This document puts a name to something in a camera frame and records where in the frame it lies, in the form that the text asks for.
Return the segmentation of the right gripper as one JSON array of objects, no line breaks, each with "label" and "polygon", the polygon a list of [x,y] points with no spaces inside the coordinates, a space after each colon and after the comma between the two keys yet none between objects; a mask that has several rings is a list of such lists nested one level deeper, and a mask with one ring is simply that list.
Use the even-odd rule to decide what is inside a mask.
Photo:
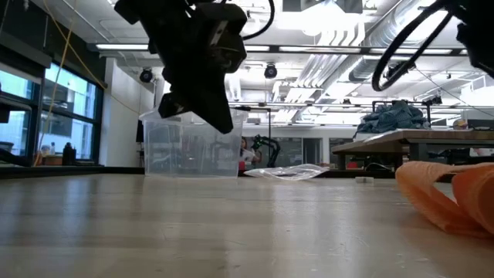
[{"label": "right gripper", "polygon": [[460,0],[456,39],[467,49],[470,63],[493,77],[493,0]]}]

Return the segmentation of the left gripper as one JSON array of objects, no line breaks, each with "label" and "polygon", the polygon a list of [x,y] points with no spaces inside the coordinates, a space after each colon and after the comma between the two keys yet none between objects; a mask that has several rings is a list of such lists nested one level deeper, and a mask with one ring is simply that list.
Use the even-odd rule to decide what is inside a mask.
[{"label": "left gripper", "polygon": [[247,57],[243,10],[229,3],[180,0],[118,0],[114,10],[131,25],[142,25],[149,52],[165,66],[189,63],[206,70],[171,79],[171,92],[162,96],[157,109],[161,118],[192,112],[220,133],[231,132],[224,81]]}]

